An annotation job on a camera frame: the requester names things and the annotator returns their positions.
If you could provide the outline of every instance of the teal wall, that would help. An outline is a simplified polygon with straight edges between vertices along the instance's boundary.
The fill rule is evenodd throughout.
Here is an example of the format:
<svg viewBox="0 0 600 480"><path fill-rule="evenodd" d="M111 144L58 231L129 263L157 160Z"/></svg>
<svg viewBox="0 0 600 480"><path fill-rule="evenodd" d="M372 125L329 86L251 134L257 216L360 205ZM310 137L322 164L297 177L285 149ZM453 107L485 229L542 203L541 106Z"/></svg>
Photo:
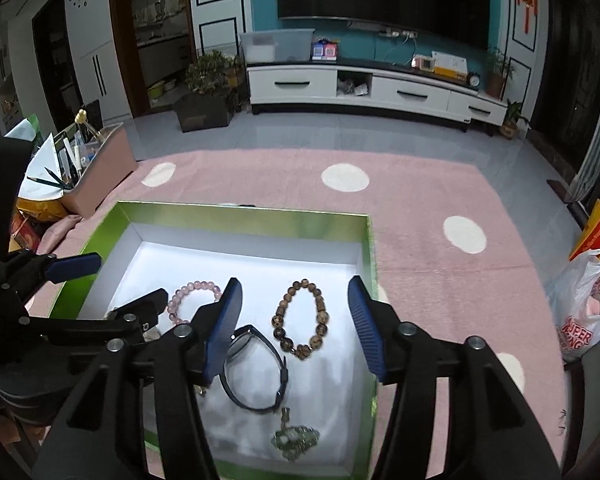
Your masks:
<svg viewBox="0 0 600 480"><path fill-rule="evenodd" d="M489 43L497 44L500 0L490 0ZM350 30L347 22L339 20L279 20L277 0L251 0L253 30L276 28L315 28L317 37L340 40L338 56L355 59L375 59L394 63L405 63L411 59L413 41L402 44L403 39L379 38L364 30ZM484 53L474 47L440 38L433 34L420 33L416 54L431 55L432 50L441 50L465 57L468 69L482 73Z"/></svg>

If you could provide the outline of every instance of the green box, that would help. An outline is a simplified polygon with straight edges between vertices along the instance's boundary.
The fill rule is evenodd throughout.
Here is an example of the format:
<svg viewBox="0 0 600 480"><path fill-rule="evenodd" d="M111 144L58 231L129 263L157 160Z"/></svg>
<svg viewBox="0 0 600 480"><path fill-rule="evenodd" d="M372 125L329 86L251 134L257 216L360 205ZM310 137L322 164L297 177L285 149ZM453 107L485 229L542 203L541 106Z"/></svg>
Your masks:
<svg viewBox="0 0 600 480"><path fill-rule="evenodd" d="M285 405L291 408L291 426L307 425L320 431L318 445L296 462L286 462L267 442L268 436L280 428L280 414L255 415L241 410L228 401L217 380L204 399L198 398L201 416L216 466L224 478L367 478L377 382L366 369L355 334L346 283L350 276L359 274L377 297L368 216L118 202L82 250L92 251L102 257L102 270L97 276L65 283L51 317L102 319L109 310L161 286L170 294L194 280L214 280L224 287L228 278L235 276L244 293L238 326L251 323L276 343L269 321L286 288L304 277L315 281L331 316L330 330L323 348L307 361L300 362L287 354L290 382ZM315 316L307 310L312 298L302 294L300 290L294 297L285 316L287 335L294 333L296 344L307 343L315 328ZM184 310L183 302L183 319L190 319L200 304L210 302L198 292L187 296L186 301L190 303L186 307L189 311ZM161 314L158 328L165 332L170 327L166 314ZM257 353L251 358L261 362ZM268 360L277 369L274 359ZM269 372L258 377L260 369L268 366L268 362L262 363L235 369L235 381L242 385L237 391L248 395L268 383L269 378L277 381ZM150 391L145 393L147 414L152 403ZM146 442L157 448L151 413L146 418ZM222 423L216 424L219 418Z"/></svg>

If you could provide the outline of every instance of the black watch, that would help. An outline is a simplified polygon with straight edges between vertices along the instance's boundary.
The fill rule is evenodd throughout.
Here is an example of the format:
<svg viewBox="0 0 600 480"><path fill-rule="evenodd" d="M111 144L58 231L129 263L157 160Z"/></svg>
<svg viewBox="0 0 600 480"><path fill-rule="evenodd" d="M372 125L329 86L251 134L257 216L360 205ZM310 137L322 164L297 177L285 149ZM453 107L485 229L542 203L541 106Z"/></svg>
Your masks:
<svg viewBox="0 0 600 480"><path fill-rule="evenodd" d="M226 375L224 373L226 364L233 357L238 355L244 348L246 348L249 341L251 341L251 339L253 339L254 337L260 339L267 346L267 348L271 350L271 353L275 355L276 359L278 360L278 366L280 366L280 387L276 392L276 402L274 402L273 405L269 406L268 408L251 408L243 402L240 402L240 400L238 400L234 393L231 391L229 383L226 380ZM282 401L285 398L286 384L288 380L289 371L286 368L286 357L281 358L275 346L273 346L270 343L270 341L266 337L264 337L258 329L256 329L256 327L254 327L253 325L245 325L235 329L234 334L231 336L231 345L229 346L229 349L226 353L226 358L224 359L224 366L222 367L222 372L220 372L220 383L224 388L224 392L234 402L234 404L254 413L274 413L278 410L280 404L282 404Z"/></svg>

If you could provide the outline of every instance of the blue gripper pad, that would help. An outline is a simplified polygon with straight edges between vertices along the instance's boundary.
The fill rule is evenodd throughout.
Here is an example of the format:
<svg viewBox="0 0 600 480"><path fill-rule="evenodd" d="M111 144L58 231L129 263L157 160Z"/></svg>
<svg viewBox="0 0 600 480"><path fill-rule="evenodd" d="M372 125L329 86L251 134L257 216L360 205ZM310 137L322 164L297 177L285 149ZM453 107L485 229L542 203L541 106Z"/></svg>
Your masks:
<svg viewBox="0 0 600 480"><path fill-rule="evenodd" d="M102 266L98 253L80 254L58 258L45 269L45 278L51 283L68 282L90 274L96 274Z"/></svg>
<svg viewBox="0 0 600 480"><path fill-rule="evenodd" d="M366 366L371 373L378 377L378 381L382 383L386 377L384 341L369 312L371 298L359 276L354 276L349 281L347 295L351 317L356 326L362 350L365 353Z"/></svg>
<svg viewBox="0 0 600 480"><path fill-rule="evenodd" d="M219 304L222 305L222 310L211 335L206 340L206 362L202 371L205 381L209 384L224 367L224 358L242 309L242 285L236 278L231 278L227 283Z"/></svg>

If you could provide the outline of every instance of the transparent plastic container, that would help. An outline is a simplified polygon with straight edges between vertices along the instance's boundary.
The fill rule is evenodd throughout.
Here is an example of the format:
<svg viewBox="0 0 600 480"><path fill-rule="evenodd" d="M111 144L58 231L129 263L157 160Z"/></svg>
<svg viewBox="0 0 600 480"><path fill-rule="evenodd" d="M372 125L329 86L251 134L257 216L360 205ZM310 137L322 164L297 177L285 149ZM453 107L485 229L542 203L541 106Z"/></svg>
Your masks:
<svg viewBox="0 0 600 480"><path fill-rule="evenodd" d="M247 64L308 61L314 28L280 28L240 34Z"/></svg>

